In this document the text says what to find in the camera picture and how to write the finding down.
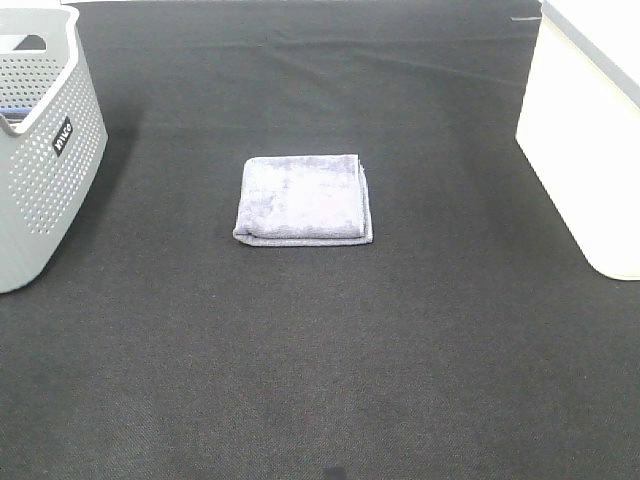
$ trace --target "gray microfiber towel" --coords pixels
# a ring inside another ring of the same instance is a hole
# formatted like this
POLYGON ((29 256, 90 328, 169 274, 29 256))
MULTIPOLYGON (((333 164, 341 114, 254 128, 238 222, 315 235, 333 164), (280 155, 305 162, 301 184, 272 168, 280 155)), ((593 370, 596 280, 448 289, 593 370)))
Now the gray microfiber towel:
POLYGON ((373 242, 369 192, 358 156, 247 160, 233 236, 256 247, 373 242))

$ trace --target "laundry basket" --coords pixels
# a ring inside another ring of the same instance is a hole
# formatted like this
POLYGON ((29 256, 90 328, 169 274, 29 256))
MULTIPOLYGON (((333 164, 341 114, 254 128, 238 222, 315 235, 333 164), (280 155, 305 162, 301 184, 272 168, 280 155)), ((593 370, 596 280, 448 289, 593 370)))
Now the laundry basket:
POLYGON ((46 44, 0 52, 0 292, 42 271, 106 145, 77 20, 71 7, 0 7, 0 35, 46 44))

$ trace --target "basket label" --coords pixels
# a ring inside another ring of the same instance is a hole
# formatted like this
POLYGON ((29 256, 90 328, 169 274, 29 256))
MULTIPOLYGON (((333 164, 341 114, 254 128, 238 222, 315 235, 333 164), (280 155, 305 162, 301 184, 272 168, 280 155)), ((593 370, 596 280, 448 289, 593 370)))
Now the basket label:
POLYGON ((69 119, 69 117, 66 117, 64 119, 64 122, 62 123, 62 127, 60 127, 60 130, 58 130, 57 135, 54 137, 53 142, 51 143, 53 145, 53 149, 56 151, 57 156, 62 155, 64 147, 66 147, 67 143, 69 143, 69 138, 71 138, 72 133, 73 125, 71 125, 71 120, 69 119))

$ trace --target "black mat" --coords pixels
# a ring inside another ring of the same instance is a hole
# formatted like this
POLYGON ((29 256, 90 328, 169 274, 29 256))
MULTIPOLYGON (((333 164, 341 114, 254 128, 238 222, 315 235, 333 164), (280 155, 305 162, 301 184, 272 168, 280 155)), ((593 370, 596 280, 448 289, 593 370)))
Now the black mat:
POLYGON ((0 297, 0 478, 638 476, 640 285, 513 138, 537 1, 80 10, 110 140, 0 297), (247 158, 343 152, 373 245, 233 240, 247 158))

